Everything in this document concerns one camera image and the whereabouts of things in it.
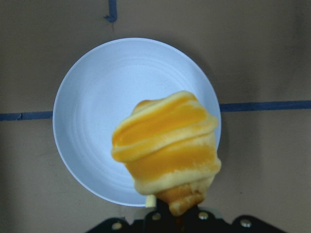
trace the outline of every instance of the bolt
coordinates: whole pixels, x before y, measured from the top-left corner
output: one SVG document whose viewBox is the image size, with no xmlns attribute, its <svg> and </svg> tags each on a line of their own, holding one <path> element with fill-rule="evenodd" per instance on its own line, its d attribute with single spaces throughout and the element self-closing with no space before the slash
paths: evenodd
<svg viewBox="0 0 311 233">
<path fill-rule="evenodd" d="M 161 214 L 155 213 L 154 215 L 152 215 L 153 221 L 159 221 L 160 219 L 161 219 Z"/>
<path fill-rule="evenodd" d="M 208 213 L 206 213 L 206 212 L 200 212 L 198 216 L 199 216 L 199 219 L 201 219 L 201 220 L 207 220 L 208 219 Z"/>
<path fill-rule="evenodd" d="M 116 231 L 116 230 L 120 230 L 122 228 L 122 224 L 119 222 L 115 222 L 114 224 L 112 224 L 111 229 Z"/>
<path fill-rule="evenodd" d="M 240 221 L 241 226 L 245 227 L 245 228 L 250 228 L 252 226 L 252 222 L 248 219 L 242 219 Z"/>
</svg>

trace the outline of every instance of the croissant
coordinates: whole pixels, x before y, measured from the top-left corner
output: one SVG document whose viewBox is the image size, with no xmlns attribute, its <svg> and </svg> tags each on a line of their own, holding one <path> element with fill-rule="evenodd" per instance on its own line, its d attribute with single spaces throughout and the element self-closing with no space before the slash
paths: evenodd
<svg viewBox="0 0 311 233">
<path fill-rule="evenodd" d="M 201 203 L 221 167 L 218 120 L 188 91 L 144 100 L 112 135 L 112 157 L 125 164 L 135 189 L 166 202 L 173 216 Z"/>
</svg>

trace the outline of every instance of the metal screw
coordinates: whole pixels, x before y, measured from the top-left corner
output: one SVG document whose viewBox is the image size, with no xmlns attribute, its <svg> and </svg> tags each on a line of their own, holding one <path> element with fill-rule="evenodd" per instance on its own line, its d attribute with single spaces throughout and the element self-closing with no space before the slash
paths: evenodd
<svg viewBox="0 0 311 233">
<path fill-rule="evenodd" d="M 198 216 L 199 216 L 199 219 L 201 219 L 201 220 L 207 220 L 208 219 L 208 213 L 206 213 L 206 212 L 200 212 Z"/>
<path fill-rule="evenodd" d="M 252 222 L 248 219 L 242 219 L 240 221 L 241 226 L 245 227 L 245 228 L 250 228 L 252 226 Z"/>
<path fill-rule="evenodd" d="M 114 224 L 112 224 L 111 229 L 113 229 L 114 231 L 116 230 L 120 230 L 122 228 L 122 224 L 119 222 L 115 222 Z"/>
<path fill-rule="evenodd" d="M 160 219 L 161 219 L 161 214 L 155 213 L 154 215 L 152 215 L 153 221 L 159 221 Z"/>
</svg>

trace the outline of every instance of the white plate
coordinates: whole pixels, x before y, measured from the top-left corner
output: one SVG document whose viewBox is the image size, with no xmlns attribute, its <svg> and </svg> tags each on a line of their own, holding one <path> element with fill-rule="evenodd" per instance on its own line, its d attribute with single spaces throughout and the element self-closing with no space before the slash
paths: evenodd
<svg viewBox="0 0 311 233">
<path fill-rule="evenodd" d="M 144 206 L 123 164 L 110 155 L 111 135 L 141 100 L 181 90 L 195 94 L 219 119 L 217 97 L 203 71 L 179 50 L 151 39 L 102 44 L 81 57 L 61 83 L 53 110 L 54 138 L 66 167 L 86 189 L 108 201 Z"/>
</svg>

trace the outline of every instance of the blue painter's tape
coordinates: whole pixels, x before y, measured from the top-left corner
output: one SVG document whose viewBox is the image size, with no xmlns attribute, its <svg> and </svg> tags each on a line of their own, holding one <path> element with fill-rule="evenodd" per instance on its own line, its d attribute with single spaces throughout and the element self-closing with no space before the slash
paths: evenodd
<svg viewBox="0 0 311 233">
<path fill-rule="evenodd" d="M 311 100 L 220 104 L 221 112 L 291 110 L 291 109 L 311 109 Z"/>
<path fill-rule="evenodd" d="M 53 111 L 0 114 L 0 121 L 52 119 Z"/>
<path fill-rule="evenodd" d="M 113 23 L 117 20 L 117 0 L 109 0 L 109 15 L 104 16 L 110 23 Z"/>
</svg>

